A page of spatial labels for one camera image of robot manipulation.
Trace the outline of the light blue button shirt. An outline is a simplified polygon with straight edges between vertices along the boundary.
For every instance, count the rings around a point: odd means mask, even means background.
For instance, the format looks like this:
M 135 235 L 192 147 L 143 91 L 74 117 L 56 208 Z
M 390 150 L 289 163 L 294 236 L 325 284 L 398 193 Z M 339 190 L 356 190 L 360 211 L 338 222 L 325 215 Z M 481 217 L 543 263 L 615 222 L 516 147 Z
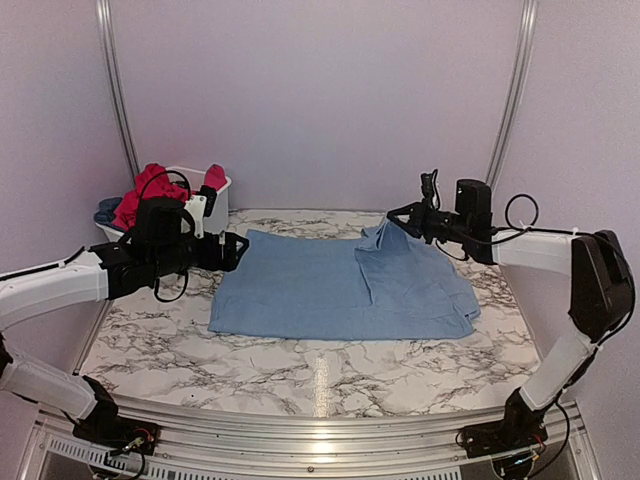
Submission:
M 224 275 L 208 329 L 297 340 L 441 340 L 470 335 L 481 308 L 436 248 L 389 221 L 357 239 L 250 230 Z

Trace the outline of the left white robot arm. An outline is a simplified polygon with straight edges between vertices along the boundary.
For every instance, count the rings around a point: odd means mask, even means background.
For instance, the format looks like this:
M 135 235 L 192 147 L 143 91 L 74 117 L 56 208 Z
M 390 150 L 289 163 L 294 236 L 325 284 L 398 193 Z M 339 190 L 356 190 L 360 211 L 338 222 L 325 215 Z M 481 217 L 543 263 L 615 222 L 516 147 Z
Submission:
M 211 233 L 202 195 L 186 203 L 167 197 L 140 202 L 135 224 L 117 241 L 81 248 L 67 259 L 1 278 L 1 328 L 66 307 L 157 291 L 167 275 L 190 269 L 231 272 L 249 248 L 235 233 Z M 66 413 L 106 445 L 125 438 L 126 423 L 110 394 L 89 377 L 70 375 L 17 349 L 1 349 L 1 388 Z

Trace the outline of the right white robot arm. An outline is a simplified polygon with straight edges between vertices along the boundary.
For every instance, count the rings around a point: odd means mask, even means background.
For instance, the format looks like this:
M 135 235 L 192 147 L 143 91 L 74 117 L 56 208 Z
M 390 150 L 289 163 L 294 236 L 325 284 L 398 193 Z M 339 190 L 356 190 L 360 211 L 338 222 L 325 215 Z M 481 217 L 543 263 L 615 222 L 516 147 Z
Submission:
M 460 179 L 455 206 L 440 206 L 435 172 L 421 176 L 422 198 L 390 210 L 387 218 L 426 243 L 453 242 L 477 263 L 527 267 L 566 276 L 570 281 L 570 332 L 553 345 L 536 372 L 505 403 L 495 438 L 515 448 L 534 431 L 531 415 L 545 412 L 586 373 L 603 344 L 630 321 L 636 303 L 631 268 L 616 234 L 517 227 L 492 223 L 492 190 L 486 183 Z

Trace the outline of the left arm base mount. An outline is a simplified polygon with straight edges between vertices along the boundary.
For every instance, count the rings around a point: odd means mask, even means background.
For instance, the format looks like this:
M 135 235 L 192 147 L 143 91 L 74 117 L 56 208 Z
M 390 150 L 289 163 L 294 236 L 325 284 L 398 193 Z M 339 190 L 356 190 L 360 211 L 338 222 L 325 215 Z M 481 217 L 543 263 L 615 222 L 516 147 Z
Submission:
M 152 455 L 159 433 L 156 423 L 120 416 L 101 426 L 79 422 L 72 431 L 74 437 L 108 447 L 114 455 L 130 452 Z

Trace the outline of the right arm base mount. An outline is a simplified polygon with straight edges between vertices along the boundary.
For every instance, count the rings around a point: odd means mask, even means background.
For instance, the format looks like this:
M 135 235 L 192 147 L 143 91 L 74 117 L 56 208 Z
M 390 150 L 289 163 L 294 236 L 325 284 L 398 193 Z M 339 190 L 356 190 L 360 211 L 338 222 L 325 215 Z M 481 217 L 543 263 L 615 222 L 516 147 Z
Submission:
M 541 445 L 547 439 L 546 428 L 538 422 L 513 427 L 504 421 L 493 421 L 461 428 L 455 441 L 468 458 L 478 458 Z

